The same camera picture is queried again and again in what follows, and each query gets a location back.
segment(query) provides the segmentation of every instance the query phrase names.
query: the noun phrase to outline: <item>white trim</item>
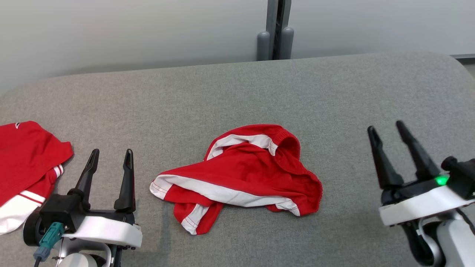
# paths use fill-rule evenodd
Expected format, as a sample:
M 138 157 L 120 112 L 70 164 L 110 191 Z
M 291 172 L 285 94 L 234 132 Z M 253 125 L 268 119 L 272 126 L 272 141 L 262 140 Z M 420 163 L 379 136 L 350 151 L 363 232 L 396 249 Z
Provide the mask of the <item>white trim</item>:
M 275 204 L 278 209 L 288 210 L 294 215 L 300 216 L 300 211 L 298 210 L 297 204 L 295 204 L 290 198 L 282 196 L 256 196 L 246 192 L 215 185 L 209 182 L 173 174 L 161 174 L 157 176 L 154 182 L 158 185 L 176 184 L 182 188 L 199 193 L 210 200 L 241 207 L 257 207 Z
M 37 195 L 35 193 L 32 193 L 30 191 L 22 191 L 20 194 L 24 195 L 25 197 L 29 197 L 33 200 L 36 200 L 36 201 L 39 201 L 39 202 L 44 202 L 45 201 L 45 198 L 40 196 L 40 195 Z
M 0 207 L 0 235 L 12 232 L 23 224 L 40 203 L 16 195 Z
M 61 171 L 59 170 L 59 168 L 57 166 L 54 167 L 53 170 L 55 170 L 55 172 L 56 172 L 56 177 L 59 177 L 61 175 Z
M 237 135 L 237 134 L 230 134 L 224 138 L 217 140 L 214 145 L 212 146 L 211 150 L 209 151 L 208 157 L 206 160 L 210 160 L 218 155 L 223 153 L 223 147 L 231 146 L 243 142 L 248 142 L 253 145 L 256 145 L 260 148 L 265 148 L 269 150 L 269 153 L 275 156 L 275 152 L 277 149 L 277 145 L 272 142 L 272 139 L 265 135 L 265 134 L 257 134 L 257 135 Z
M 209 207 L 196 204 L 193 211 L 181 221 L 183 228 L 185 228 L 185 230 L 187 230 L 190 234 L 196 235 L 196 228 L 198 227 L 201 218 L 205 216 L 208 209 Z
M 159 179 L 159 176 L 155 178 L 150 184 L 150 192 L 154 194 L 157 198 L 164 200 L 165 195 L 167 194 L 170 187 L 173 185 L 165 180 Z

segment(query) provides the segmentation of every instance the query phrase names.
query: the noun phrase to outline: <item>cable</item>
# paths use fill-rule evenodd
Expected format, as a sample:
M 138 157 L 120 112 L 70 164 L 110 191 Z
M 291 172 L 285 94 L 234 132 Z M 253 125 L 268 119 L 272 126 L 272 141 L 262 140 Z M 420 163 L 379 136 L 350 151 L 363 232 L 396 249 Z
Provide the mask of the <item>cable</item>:
M 35 267 L 38 267 L 40 262 L 41 262 L 41 258 L 38 257 L 35 261 Z
M 472 233 L 475 235 L 475 226 L 474 224 L 472 223 L 472 221 L 468 218 L 468 216 L 463 212 L 461 211 L 459 208 L 456 208 L 455 209 L 458 214 L 460 214 L 460 216 L 462 216 L 462 218 L 464 218 L 464 221 L 468 224 L 468 226 L 470 227 L 470 230 L 472 231 Z

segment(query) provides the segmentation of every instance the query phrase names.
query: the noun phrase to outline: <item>gray fabric surface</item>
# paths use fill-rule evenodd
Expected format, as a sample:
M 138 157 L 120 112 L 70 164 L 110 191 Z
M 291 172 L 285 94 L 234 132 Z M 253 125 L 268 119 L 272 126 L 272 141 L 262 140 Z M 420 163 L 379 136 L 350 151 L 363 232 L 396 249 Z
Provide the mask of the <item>gray fabric surface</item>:
M 95 209 L 112 208 L 125 150 L 133 149 L 144 238 L 141 249 L 124 253 L 124 267 L 416 266 L 403 231 L 379 218 L 366 129 L 377 127 L 396 169 L 412 180 L 395 121 L 404 120 L 436 162 L 468 160 L 475 157 L 474 101 L 475 80 L 449 56 L 370 54 L 52 78 L 0 97 L 0 124 L 34 120 L 73 144 L 60 193 L 74 187 L 99 148 Z M 302 162 L 323 184 L 320 210 L 297 218 L 227 206 L 208 234 L 191 236 L 173 204 L 149 192 L 150 182 L 201 161 L 225 131 L 259 123 L 299 138 Z M 0 265 L 33 265 L 21 230 L 0 236 L 0 244 Z

